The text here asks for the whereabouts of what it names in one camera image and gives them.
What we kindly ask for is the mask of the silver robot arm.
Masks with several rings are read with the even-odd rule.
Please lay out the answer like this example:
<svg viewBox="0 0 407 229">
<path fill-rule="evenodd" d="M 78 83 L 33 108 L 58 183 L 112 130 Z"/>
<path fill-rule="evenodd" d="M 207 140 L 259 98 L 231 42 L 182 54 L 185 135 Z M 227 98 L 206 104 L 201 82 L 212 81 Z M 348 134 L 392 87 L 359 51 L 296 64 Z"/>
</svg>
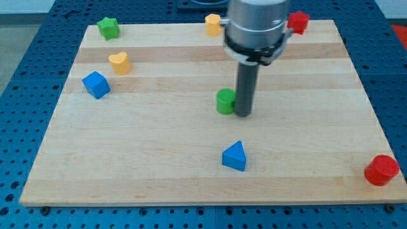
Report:
<svg viewBox="0 0 407 229">
<path fill-rule="evenodd" d="M 293 33 L 287 32 L 289 0 L 230 0 L 224 29 L 225 52 L 241 64 L 270 65 Z"/>
</svg>

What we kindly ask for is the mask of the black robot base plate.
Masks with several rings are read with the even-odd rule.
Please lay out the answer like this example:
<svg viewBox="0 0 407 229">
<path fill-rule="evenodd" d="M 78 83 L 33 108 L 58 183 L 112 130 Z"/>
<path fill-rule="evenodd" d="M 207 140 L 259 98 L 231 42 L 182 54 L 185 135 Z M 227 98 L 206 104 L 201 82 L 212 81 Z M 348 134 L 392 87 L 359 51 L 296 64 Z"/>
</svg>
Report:
<svg viewBox="0 0 407 229">
<path fill-rule="evenodd" d="M 224 11 L 228 7 L 228 0 L 175 0 L 177 11 Z"/>
</svg>

